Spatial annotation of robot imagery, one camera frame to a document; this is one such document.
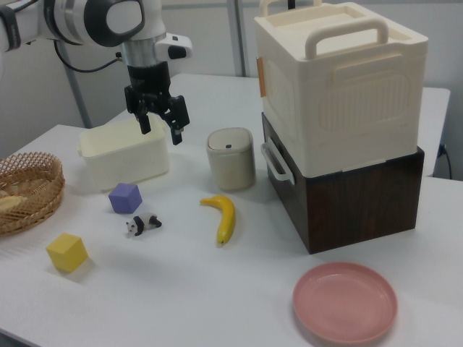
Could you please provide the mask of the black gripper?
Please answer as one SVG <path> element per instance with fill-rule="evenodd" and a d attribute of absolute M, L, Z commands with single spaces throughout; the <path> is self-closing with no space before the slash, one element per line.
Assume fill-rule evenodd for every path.
<path fill-rule="evenodd" d="M 137 119 L 142 134 L 151 131 L 148 118 L 148 104 L 152 97 L 161 105 L 160 117 L 167 123 L 171 131 L 173 145 L 182 142 L 182 132 L 190 123 L 187 106 L 182 95 L 171 97 L 169 88 L 171 78 L 166 61 L 150 67 L 128 66 L 130 85 L 125 87 L 127 111 Z"/>

